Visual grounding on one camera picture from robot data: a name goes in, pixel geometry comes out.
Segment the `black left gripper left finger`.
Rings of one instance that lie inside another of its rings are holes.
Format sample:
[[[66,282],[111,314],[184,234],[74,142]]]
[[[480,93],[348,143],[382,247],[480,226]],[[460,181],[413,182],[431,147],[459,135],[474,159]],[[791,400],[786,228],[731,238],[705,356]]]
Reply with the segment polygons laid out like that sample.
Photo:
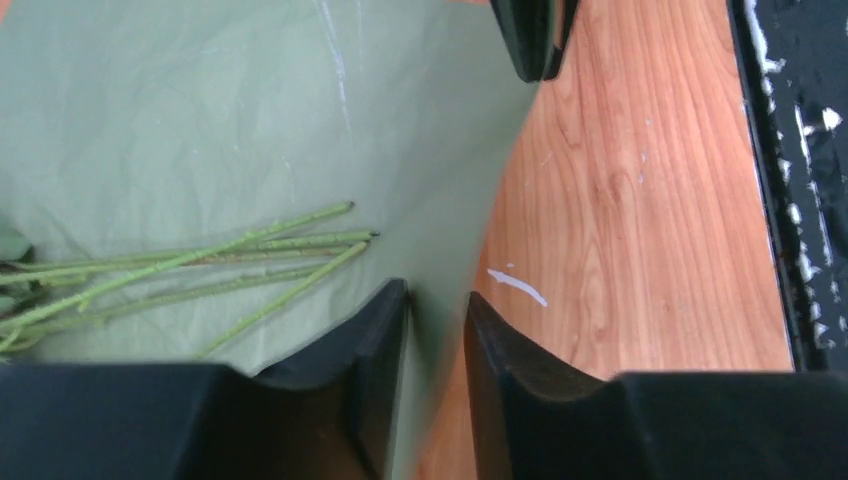
[[[1,370],[5,479],[382,479],[408,310],[388,280],[260,373],[212,363]]]

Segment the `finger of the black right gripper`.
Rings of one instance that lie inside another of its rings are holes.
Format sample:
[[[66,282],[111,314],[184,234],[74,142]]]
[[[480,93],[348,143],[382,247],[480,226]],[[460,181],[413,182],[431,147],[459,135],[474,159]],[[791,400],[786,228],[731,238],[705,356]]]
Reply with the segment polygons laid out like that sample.
[[[558,2],[493,0],[489,5],[518,77],[525,83],[554,79]]]
[[[543,74],[544,81],[555,80],[561,71],[579,6],[579,0],[550,2],[551,46]]]

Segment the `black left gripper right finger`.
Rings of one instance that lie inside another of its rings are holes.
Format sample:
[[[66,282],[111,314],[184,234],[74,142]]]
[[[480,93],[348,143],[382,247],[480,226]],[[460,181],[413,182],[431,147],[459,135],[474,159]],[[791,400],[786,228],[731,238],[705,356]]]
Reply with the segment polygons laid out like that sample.
[[[847,378],[822,372],[593,377],[480,294],[464,324],[482,479],[843,479]]]

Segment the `pink fake flower bouquet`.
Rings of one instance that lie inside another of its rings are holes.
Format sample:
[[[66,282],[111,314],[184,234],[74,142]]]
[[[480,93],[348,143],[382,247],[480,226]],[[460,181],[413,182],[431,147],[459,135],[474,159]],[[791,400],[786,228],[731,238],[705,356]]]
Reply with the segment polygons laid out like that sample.
[[[221,359],[293,352],[355,301],[384,242],[343,201],[226,234],[100,222],[1,227],[1,360]]]

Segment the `green and peach wrapping paper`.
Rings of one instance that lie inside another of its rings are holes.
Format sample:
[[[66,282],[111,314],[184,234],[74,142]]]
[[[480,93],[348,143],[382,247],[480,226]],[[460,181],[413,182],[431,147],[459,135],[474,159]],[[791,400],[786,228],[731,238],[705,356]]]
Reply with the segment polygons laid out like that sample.
[[[538,92],[452,1],[14,1],[1,230],[44,259],[199,248],[332,204],[368,250],[214,357],[255,373],[386,279],[413,294],[387,467],[412,479]]]

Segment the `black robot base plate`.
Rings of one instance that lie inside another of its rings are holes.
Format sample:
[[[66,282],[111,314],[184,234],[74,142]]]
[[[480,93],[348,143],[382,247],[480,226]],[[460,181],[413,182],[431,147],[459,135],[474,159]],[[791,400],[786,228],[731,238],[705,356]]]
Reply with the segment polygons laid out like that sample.
[[[793,366],[847,369],[847,5],[728,16]]]

